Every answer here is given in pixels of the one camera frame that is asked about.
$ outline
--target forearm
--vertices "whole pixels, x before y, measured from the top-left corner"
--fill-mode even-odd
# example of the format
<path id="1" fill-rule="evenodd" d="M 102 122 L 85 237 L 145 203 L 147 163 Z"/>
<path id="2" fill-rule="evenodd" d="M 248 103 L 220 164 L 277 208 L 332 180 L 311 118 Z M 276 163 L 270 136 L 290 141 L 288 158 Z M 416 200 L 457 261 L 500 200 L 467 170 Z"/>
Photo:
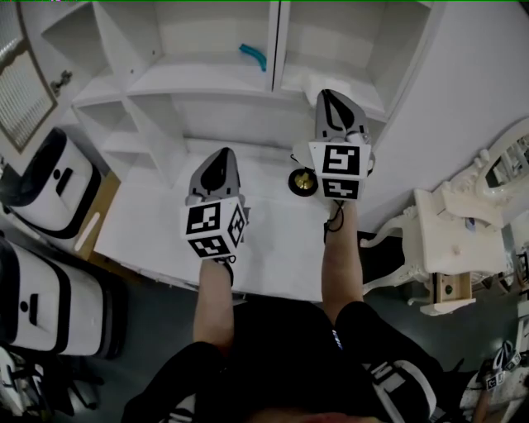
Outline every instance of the forearm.
<path id="1" fill-rule="evenodd" d="M 199 281 L 193 341 L 213 344 L 227 355 L 234 333 L 230 274 L 222 264 L 204 260 Z"/>
<path id="2" fill-rule="evenodd" d="M 488 404 L 490 401 L 490 392 L 482 391 L 479 395 L 478 405 L 472 416 L 472 423 L 483 423 L 488 413 Z"/>
<path id="3" fill-rule="evenodd" d="M 342 208 L 343 223 L 338 216 L 329 225 L 322 265 L 323 309 L 333 324 L 345 305 L 363 301 L 356 206 L 353 202 L 346 202 Z M 333 202 L 330 218 L 337 210 L 338 206 Z"/>

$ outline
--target white shelf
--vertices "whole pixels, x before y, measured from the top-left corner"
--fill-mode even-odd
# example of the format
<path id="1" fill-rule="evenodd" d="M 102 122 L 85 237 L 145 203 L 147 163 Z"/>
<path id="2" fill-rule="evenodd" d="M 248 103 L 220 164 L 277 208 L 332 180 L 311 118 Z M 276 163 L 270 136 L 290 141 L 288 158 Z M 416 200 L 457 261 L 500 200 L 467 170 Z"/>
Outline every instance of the white shelf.
<path id="1" fill-rule="evenodd" d="M 255 94 L 266 77 L 254 58 L 243 54 L 163 56 L 128 90 L 128 94 Z"/>
<path id="2" fill-rule="evenodd" d="M 74 98 L 73 103 L 82 107 L 119 100 L 120 92 L 114 87 L 114 75 L 110 68 L 105 68 Z"/>
<path id="3" fill-rule="evenodd" d="M 147 154 L 138 154 L 137 159 L 131 166 L 126 176 L 128 183 L 146 185 L 149 187 L 161 187 L 163 183 L 160 179 L 160 172 Z"/>
<path id="4" fill-rule="evenodd" d="M 386 122 L 384 105 L 365 69 L 307 55 L 289 55 L 283 71 L 281 89 L 287 92 L 302 92 L 305 74 L 317 74 L 328 88 L 335 89 L 356 102 L 367 117 Z"/>
<path id="5" fill-rule="evenodd" d="M 92 6 L 91 2 L 61 2 L 48 3 L 42 19 L 41 33 L 48 31 L 52 26 L 65 19 L 79 9 Z"/>
<path id="6" fill-rule="evenodd" d="M 149 150 L 139 137 L 138 130 L 128 113 L 114 128 L 102 149 L 108 153 L 149 154 Z"/>

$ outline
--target shelf compartment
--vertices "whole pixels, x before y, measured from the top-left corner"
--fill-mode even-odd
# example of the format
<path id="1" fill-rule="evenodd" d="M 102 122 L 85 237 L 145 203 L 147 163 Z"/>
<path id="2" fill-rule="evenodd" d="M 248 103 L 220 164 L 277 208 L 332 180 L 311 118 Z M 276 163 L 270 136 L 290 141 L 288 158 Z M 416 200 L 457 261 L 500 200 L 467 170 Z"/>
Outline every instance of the shelf compartment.
<path id="1" fill-rule="evenodd" d="M 300 93 L 303 79 L 308 75 L 317 76 L 322 86 L 335 89 L 358 103 L 368 117 L 387 121 L 384 105 L 365 69 L 345 62 L 330 63 L 314 56 L 288 54 L 281 89 Z"/>
<path id="2" fill-rule="evenodd" d="M 260 93 L 265 78 L 251 57 L 237 54 L 163 56 L 128 94 Z"/>
<path id="3" fill-rule="evenodd" d="M 61 96 L 70 97 L 75 106 L 119 100 L 119 91 L 108 66 L 92 3 L 88 5 L 72 7 L 71 10 L 63 7 L 68 13 L 47 27 L 42 33 L 38 49 L 41 53 L 38 60 L 45 74 L 52 74 L 54 78 L 60 76 L 60 71 L 51 73 L 48 68 L 72 72 L 72 79 L 61 89 L 64 92 Z M 35 21 L 36 13 L 53 11 L 55 7 L 55 3 L 42 4 L 40 7 L 26 5 L 28 23 L 45 23 L 46 14 L 37 16 Z"/>
<path id="4" fill-rule="evenodd" d="M 149 154 L 111 152 L 108 156 L 120 163 L 123 182 L 152 187 L 163 186 L 160 172 Z"/>
<path id="5" fill-rule="evenodd" d="M 41 33 L 67 18 L 72 13 L 84 7 L 91 7 L 91 2 L 48 2 L 42 7 Z"/>
<path id="6" fill-rule="evenodd" d="M 271 92 L 277 3 L 101 2 L 94 10 L 128 94 Z M 267 56 L 267 72 L 242 43 Z"/>
<path id="7" fill-rule="evenodd" d="M 147 140 L 122 102 L 76 107 L 88 137 L 122 182 L 161 186 Z"/>
<path id="8" fill-rule="evenodd" d="M 300 140 L 313 139 L 314 109 L 307 100 L 301 94 L 277 97 L 171 95 L 175 117 L 178 117 L 184 138 L 223 140 L 287 150 Z M 368 118 L 368 128 L 375 143 L 384 123 Z"/>
<path id="9" fill-rule="evenodd" d="M 285 2 L 274 90 L 301 93 L 306 74 L 387 121 L 425 42 L 423 2 Z"/>
<path id="10" fill-rule="evenodd" d="M 107 153 L 149 153 L 128 113 L 112 130 L 102 149 Z"/>
<path id="11" fill-rule="evenodd" d="M 119 99 L 120 92 L 115 87 L 114 75 L 110 68 L 106 67 L 74 98 L 74 105 L 89 106 L 103 102 L 115 102 Z"/>
<path id="12" fill-rule="evenodd" d="M 147 140 L 151 157 L 164 184 L 171 187 L 186 160 L 179 114 L 169 94 L 138 95 L 127 99 L 127 110 Z"/>

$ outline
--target white table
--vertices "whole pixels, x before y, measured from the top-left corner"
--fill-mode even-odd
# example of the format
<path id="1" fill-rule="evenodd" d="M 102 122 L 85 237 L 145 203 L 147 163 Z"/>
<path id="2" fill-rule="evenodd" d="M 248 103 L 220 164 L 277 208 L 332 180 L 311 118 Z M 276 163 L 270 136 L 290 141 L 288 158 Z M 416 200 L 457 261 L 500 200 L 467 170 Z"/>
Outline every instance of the white table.
<path id="1" fill-rule="evenodd" d="M 421 225 L 424 269 L 428 273 L 490 273 L 507 269 L 502 232 L 476 221 L 475 231 L 465 228 L 465 219 L 443 219 L 436 213 L 430 192 L 414 190 Z"/>
<path id="2" fill-rule="evenodd" d="M 284 161 L 272 161 L 246 157 L 247 151 L 229 146 L 236 152 L 241 192 L 251 207 L 245 242 L 233 267 L 233 290 L 321 301 L 326 203 L 289 191 L 288 175 L 297 166 L 287 154 Z M 202 152 L 210 153 L 190 154 L 172 189 L 122 183 L 95 250 L 161 282 L 196 286 L 200 260 L 180 239 L 179 213 L 189 179 L 206 157 Z"/>

